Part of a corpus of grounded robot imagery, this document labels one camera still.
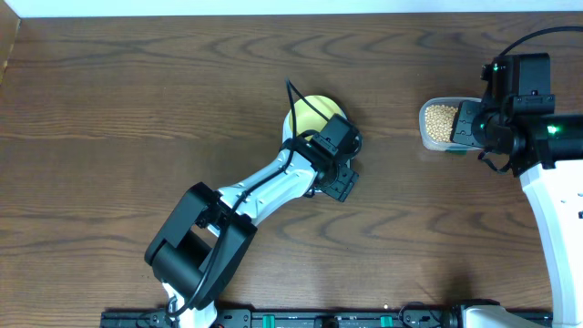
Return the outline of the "clear container of soybeans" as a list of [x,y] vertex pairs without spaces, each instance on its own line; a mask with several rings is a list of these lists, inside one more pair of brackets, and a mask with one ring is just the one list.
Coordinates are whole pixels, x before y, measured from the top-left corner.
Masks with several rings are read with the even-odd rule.
[[450,141],[455,113],[462,101],[479,101],[472,97],[436,97],[425,102],[419,111],[419,127],[423,145],[434,151],[469,151],[474,147]]

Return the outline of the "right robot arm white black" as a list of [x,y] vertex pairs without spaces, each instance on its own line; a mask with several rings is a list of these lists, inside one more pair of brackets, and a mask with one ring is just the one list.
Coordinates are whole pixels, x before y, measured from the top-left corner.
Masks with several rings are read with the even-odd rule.
[[534,212],[552,293],[552,324],[582,324],[582,117],[558,115],[546,53],[499,55],[482,68],[481,101],[464,100],[450,139],[505,154]]

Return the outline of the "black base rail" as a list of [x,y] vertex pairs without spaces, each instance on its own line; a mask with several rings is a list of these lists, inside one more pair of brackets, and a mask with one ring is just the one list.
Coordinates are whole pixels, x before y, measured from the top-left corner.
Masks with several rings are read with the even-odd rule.
[[[101,313],[99,328],[182,327],[183,320],[170,319],[165,311],[112,311]],[[219,310],[209,328],[382,328],[462,327],[461,314],[407,307],[389,312],[260,312],[248,309]]]

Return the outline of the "white digital kitchen scale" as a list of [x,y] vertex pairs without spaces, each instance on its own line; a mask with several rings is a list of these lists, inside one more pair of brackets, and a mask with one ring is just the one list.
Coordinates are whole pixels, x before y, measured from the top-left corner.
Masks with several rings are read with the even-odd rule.
[[[299,115],[296,118],[297,123],[297,135],[308,130],[315,130],[321,132],[326,125],[327,121],[318,116],[317,114],[305,114]],[[292,113],[289,112],[284,119],[282,126],[282,141],[286,141],[288,138],[293,137],[292,131]]]

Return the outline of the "yellow plastic bowl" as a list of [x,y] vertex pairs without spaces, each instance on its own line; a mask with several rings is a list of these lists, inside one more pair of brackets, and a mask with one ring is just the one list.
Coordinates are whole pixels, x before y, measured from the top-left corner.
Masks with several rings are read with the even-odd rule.
[[[307,96],[306,100],[313,105],[319,112],[327,118],[338,114],[346,118],[341,107],[331,98],[319,95]],[[296,111],[297,135],[307,130],[316,130],[320,132],[327,121],[316,111],[310,108],[303,100],[297,100],[294,103]],[[292,137],[292,112],[289,111],[282,125],[282,140],[285,141]]]

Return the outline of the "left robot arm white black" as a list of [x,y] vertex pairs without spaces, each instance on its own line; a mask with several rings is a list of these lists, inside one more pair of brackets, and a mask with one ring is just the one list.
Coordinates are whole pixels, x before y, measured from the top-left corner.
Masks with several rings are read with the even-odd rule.
[[350,162],[360,131],[339,114],[320,130],[286,139],[277,158],[234,185],[189,188],[144,255],[169,301],[166,322],[176,327],[210,327],[215,300],[238,269],[259,224],[285,203],[321,192],[345,201],[358,180]]

